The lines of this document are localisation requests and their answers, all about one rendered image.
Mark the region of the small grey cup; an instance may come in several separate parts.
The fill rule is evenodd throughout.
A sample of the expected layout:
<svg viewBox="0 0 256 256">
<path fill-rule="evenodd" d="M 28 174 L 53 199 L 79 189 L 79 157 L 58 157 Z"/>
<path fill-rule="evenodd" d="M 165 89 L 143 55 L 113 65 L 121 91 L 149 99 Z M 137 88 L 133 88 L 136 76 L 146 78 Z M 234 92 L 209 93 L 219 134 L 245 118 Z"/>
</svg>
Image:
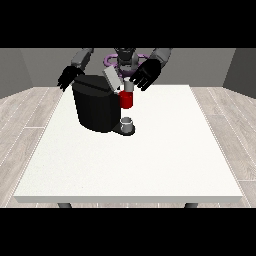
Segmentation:
<svg viewBox="0 0 256 256">
<path fill-rule="evenodd" d="M 129 133 L 133 129 L 133 121 L 130 117 L 123 117 L 120 120 L 121 123 L 121 131 L 124 133 Z"/>
</svg>

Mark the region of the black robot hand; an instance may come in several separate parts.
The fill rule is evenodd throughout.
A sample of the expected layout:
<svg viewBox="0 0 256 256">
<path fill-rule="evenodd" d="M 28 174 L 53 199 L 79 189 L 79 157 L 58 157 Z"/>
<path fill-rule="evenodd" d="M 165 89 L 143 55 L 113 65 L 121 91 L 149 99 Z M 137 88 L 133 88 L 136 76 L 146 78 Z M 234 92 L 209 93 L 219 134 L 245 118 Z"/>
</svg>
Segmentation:
<svg viewBox="0 0 256 256">
<path fill-rule="evenodd" d="M 74 81 L 74 79 L 83 74 L 84 71 L 79 67 L 75 66 L 67 66 L 61 76 L 58 78 L 57 86 L 62 90 L 65 91 L 67 87 Z"/>
<path fill-rule="evenodd" d="M 161 73 L 161 63 L 157 59 L 147 59 L 130 77 L 129 81 L 142 91 L 148 89 L 150 85 L 159 77 Z"/>
</svg>

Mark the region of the black coffee machine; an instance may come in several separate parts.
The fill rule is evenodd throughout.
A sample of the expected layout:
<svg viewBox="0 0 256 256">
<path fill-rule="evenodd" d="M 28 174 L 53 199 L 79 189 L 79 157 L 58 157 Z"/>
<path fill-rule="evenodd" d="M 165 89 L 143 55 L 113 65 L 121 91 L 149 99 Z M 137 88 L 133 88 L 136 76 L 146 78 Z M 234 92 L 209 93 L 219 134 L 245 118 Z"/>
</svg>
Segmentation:
<svg viewBox="0 0 256 256">
<path fill-rule="evenodd" d="M 104 76 L 79 75 L 74 79 L 72 91 L 82 126 L 100 133 L 116 132 L 123 136 L 135 133 L 134 125 L 125 130 L 121 123 L 120 96 L 111 90 Z"/>
</svg>

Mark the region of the small grey coffee pod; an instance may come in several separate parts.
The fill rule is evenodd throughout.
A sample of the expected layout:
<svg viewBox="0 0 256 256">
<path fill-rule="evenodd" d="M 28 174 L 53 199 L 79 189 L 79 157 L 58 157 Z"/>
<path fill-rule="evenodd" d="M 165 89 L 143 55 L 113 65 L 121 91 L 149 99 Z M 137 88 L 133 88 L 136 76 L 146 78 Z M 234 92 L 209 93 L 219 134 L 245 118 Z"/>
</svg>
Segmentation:
<svg viewBox="0 0 256 256">
<path fill-rule="evenodd" d="M 126 92 L 133 92 L 134 91 L 134 84 L 130 81 L 129 77 L 124 78 L 124 90 Z"/>
</svg>

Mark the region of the red pod holder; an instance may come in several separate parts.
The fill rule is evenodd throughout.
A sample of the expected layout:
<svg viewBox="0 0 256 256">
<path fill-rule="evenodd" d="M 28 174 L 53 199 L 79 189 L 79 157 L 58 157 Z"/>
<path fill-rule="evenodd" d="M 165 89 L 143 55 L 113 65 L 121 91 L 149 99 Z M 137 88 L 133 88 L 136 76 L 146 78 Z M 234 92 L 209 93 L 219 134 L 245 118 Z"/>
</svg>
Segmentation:
<svg viewBox="0 0 256 256">
<path fill-rule="evenodd" d="M 133 106 L 133 93 L 126 92 L 125 90 L 119 93 L 120 107 L 123 109 L 129 109 Z"/>
</svg>

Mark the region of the pale grey machine lid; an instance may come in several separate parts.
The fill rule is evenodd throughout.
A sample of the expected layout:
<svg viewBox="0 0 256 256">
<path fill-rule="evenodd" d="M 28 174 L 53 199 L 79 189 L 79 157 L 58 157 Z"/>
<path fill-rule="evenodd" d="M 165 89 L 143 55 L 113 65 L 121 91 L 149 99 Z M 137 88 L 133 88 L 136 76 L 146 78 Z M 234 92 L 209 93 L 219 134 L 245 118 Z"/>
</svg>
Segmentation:
<svg viewBox="0 0 256 256">
<path fill-rule="evenodd" d="M 113 66 L 109 66 L 102 71 L 112 91 L 116 91 L 122 82 Z"/>
</svg>

